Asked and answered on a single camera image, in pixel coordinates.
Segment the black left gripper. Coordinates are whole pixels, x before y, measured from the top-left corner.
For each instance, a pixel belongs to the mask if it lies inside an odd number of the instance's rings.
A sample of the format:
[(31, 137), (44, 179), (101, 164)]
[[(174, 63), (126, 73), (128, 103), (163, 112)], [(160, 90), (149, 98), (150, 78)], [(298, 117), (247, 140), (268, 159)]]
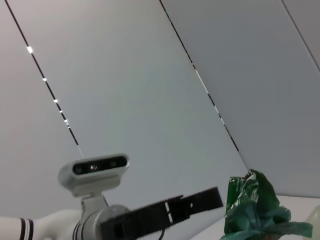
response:
[(100, 224), (102, 239), (137, 240), (160, 231), (159, 239), (161, 240), (165, 229), (171, 226), (169, 213), (173, 222), (182, 222), (189, 219), (191, 215), (224, 206), (217, 187), (187, 197), (179, 196), (167, 203), (169, 212), (166, 202), (161, 201), (103, 221)]

